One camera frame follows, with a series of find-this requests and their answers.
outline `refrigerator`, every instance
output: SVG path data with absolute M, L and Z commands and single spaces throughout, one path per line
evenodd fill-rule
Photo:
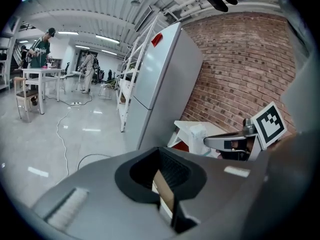
M 149 43 L 132 92 L 124 128 L 128 152 L 168 144 L 203 63 L 202 52 L 180 22 L 161 34 L 155 47 Z

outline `brick wall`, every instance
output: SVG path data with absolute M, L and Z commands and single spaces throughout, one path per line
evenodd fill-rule
M 182 114 L 184 121 L 205 121 L 227 132 L 242 129 L 274 101 L 288 133 L 295 128 L 280 95 L 295 77 L 292 48 L 283 17 L 229 13 L 184 25 L 204 60 Z

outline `white pants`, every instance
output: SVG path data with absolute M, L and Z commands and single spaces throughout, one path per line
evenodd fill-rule
M 94 74 L 94 69 L 86 70 L 85 72 L 84 89 L 86 92 L 89 92 L 89 89 L 91 87 L 91 80 L 92 80 L 93 74 Z

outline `ceiling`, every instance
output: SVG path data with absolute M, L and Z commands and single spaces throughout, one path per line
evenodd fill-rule
M 17 14 L 39 30 L 45 31 L 53 27 L 57 31 L 78 32 L 79 35 L 69 36 L 74 44 L 105 49 L 123 57 L 139 35 L 135 31 L 135 25 L 149 6 L 156 12 L 165 12 L 188 0 L 138 0 L 139 6 L 132 6 L 131 1 L 133 0 L 28 0 L 21 3 Z M 198 6 L 199 2 L 193 2 L 183 6 L 181 11 Z M 238 8 L 241 11 L 248 10 L 247 7 Z M 209 10 L 211 14 L 217 12 L 211 8 Z M 201 14 L 189 15 L 187 20 L 197 19 Z M 208 16 L 208 9 L 203 15 Z M 120 44 L 98 39 L 96 35 L 118 40 Z

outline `glossy tile floor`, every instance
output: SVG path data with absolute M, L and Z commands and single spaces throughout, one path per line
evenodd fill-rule
M 81 91 L 73 91 L 76 77 L 65 80 L 65 93 L 60 89 L 60 100 L 69 104 L 91 98 Z M 47 83 L 46 94 L 55 97 L 54 83 Z M 91 85 L 92 101 L 82 106 L 68 106 L 56 99 L 46 98 L 45 114 L 33 106 L 31 122 L 27 122 L 23 102 L 19 117 L 14 89 L 0 92 L 0 179 L 14 197 L 31 207 L 38 198 L 67 175 L 65 148 L 57 136 L 57 124 L 69 111 L 58 132 L 67 148 L 69 174 L 77 170 L 80 160 L 88 154 L 117 156 L 126 152 L 120 117 L 116 109 L 115 93 L 112 100 L 98 96 L 101 85 Z M 103 156 L 89 156 L 84 165 Z M 28 171 L 34 168 L 48 173 L 48 177 Z

